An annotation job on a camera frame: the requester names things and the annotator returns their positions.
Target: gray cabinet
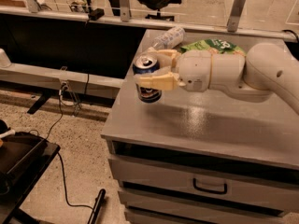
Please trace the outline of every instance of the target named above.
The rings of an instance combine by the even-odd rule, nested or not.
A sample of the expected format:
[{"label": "gray cabinet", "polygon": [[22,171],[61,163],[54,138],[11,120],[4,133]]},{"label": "gray cabinet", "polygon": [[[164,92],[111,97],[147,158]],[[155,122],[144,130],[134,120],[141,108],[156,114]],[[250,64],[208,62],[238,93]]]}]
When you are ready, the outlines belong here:
[{"label": "gray cabinet", "polygon": [[[138,52],[158,34],[148,30]],[[245,50],[264,40],[283,45],[207,34],[187,34],[185,42],[208,37]],[[175,90],[144,104],[130,70],[102,131],[127,220],[283,223],[283,215],[299,210],[298,123],[276,95],[252,104],[217,91]]]}]

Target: black cable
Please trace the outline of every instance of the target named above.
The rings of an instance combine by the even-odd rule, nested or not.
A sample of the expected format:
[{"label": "black cable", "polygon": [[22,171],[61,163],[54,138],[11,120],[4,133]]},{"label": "black cable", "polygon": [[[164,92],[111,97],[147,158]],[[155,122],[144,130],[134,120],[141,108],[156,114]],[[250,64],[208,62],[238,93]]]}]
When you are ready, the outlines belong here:
[{"label": "black cable", "polygon": [[31,133],[32,131],[37,132],[37,136],[39,136],[39,132],[38,132],[38,130],[31,130],[29,133]]},{"label": "black cable", "polygon": [[64,180],[64,195],[65,195],[65,200],[66,203],[71,206],[71,207],[87,207],[93,210],[93,208],[89,205],[73,205],[68,201],[68,197],[67,197],[67,189],[66,189],[66,181],[65,181],[65,173],[64,173],[64,161],[63,161],[63,157],[60,155],[60,153],[57,153],[58,157],[60,159],[61,165],[62,165],[62,170],[63,170],[63,180]]},{"label": "black cable", "polygon": [[296,37],[297,43],[299,43],[299,36],[295,31],[286,29],[286,30],[282,30],[282,32],[293,34]]},{"label": "black cable", "polygon": [[72,105],[68,105],[68,104],[66,104],[64,101],[63,101],[63,96],[61,95],[61,96],[59,96],[59,99],[60,99],[60,102],[64,105],[64,106],[68,106],[68,107],[73,107],[73,106],[76,106],[76,105],[78,105],[79,103],[75,103],[75,104],[72,104]]},{"label": "black cable", "polygon": [[47,137],[45,138],[46,140],[49,138],[49,136],[50,136],[50,132],[52,131],[53,127],[54,127],[54,126],[55,126],[55,125],[62,119],[62,117],[63,117],[63,115],[64,115],[64,112],[63,112],[63,110],[62,110],[62,103],[61,103],[60,99],[58,100],[58,102],[59,102],[58,106],[59,106],[59,110],[60,110],[61,116],[60,116],[60,117],[57,119],[57,121],[54,122],[53,125],[50,127],[50,129],[49,129],[49,131],[48,131],[48,135],[47,135]]},{"label": "black cable", "polygon": [[88,73],[88,74],[87,74],[87,80],[86,80],[86,83],[85,83],[85,88],[84,88],[83,97],[82,97],[82,99],[81,99],[81,103],[83,102],[83,100],[84,100],[84,98],[85,98],[85,96],[86,96],[87,86],[88,86],[89,82],[90,82],[90,74]]}]

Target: drawer handle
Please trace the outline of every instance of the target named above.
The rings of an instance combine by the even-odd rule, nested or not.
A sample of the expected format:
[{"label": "drawer handle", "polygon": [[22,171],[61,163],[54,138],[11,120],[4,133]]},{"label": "drawer handle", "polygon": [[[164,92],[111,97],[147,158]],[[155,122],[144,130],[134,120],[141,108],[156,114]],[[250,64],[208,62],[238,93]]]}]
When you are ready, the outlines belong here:
[{"label": "drawer handle", "polygon": [[196,178],[193,179],[193,186],[196,190],[200,190],[200,191],[203,191],[203,192],[208,192],[208,193],[213,193],[213,194],[220,194],[220,195],[224,195],[227,193],[227,184],[224,183],[224,190],[223,191],[217,191],[217,190],[210,190],[210,189],[202,189],[202,188],[199,188],[197,187],[196,185]]}]

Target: chair leg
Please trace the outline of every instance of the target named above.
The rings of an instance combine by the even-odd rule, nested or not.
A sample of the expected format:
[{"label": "chair leg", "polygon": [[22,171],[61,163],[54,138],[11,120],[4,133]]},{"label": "chair leg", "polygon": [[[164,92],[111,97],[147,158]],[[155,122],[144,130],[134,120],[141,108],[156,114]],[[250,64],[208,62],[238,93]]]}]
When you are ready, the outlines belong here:
[{"label": "chair leg", "polygon": [[148,14],[148,16],[146,17],[146,19],[174,21],[175,20],[175,16],[161,16],[161,11],[158,10],[157,11],[157,15],[150,15],[150,14]]}]

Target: cable on floor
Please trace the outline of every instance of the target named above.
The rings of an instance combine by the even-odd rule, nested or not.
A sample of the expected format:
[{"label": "cable on floor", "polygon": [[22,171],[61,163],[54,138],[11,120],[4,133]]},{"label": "cable on floor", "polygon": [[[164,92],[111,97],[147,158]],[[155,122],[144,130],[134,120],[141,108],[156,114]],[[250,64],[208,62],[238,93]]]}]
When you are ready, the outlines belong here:
[{"label": "cable on floor", "polygon": [[64,112],[63,112],[63,110],[62,110],[62,103],[61,103],[60,99],[58,99],[58,106],[59,106],[59,110],[60,110],[61,116],[60,116],[60,117],[56,120],[56,122],[54,122],[54,123],[52,124],[52,126],[50,127],[50,129],[49,129],[49,131],[48,131],[48,135],[47,135],[47,137],[45,138],[46,140],[49,138],[50,133],[51,133],[52,129],[54,128],[54,126],[55,126],[55,125],[62,119],[62,117],[63,117],[63,115],[64,115]]},{"label": "cable on floor", "polygon": [[[64,115],[64,112],[62,110],[62,103],[61,103],[61,99],[59,98],[58,99],[58,104],[59,104],[59,110],[61,112],[61,116],[52,124],[52,126],[50,127],[49,131],[48,131],[48,135],[46,138],[44,138],[44,140],[47,140],[50,136],[50,133],[53,129],[53,127],[62,119],[63,115]],[[66,200],[66,203],[71,206],[71,207],[87,207],[87,208],[90,208],[93,210],[93,208],[89,205],[84,205],[84,204],[80,204],[80,205],[74,205],[74,204],[71,204],[69,201],[68,201],[68,195],[67,195],[67,187],[66,187],[66,181],[65,181],[65,171],[64,171],[64,161],[63,161],[63,157],[61,156],[61,154],[58,152],[58,157],[60,159],[60,162],[61,162],[61,165],[62,165],[62,171],[63,171],[63,181],[64,181],[64,195],[65,195],[65,200]]]},{"label": "cable on floor", "polygon": [[65,200],[66,200],[66,203],[71,206],[71,207],[87,207],[87,208],[90,208],[93,210],[93,208],[89,205],[84,205],[84,204],[79,204],[79,205],[74,205],[74,204],[71,204],[69,201],[68,201],[68,196],[67,196],[67,189],[66,189],[66,181],[65,181],[65,172],[64,172],[64,161],[63,161],[63,157],[61,156],[60,153],[58,153],[58,157],[60,159],[60,163],[62,165],[62,170],[63,170],[63,180],[64,180],[64,196],[65,196]]},{"label": "cable on floor", "polygon": [[31,130],[29,133],[31,132],[36,132],[36,135],[39,136],[39,131],[38,130]]}]

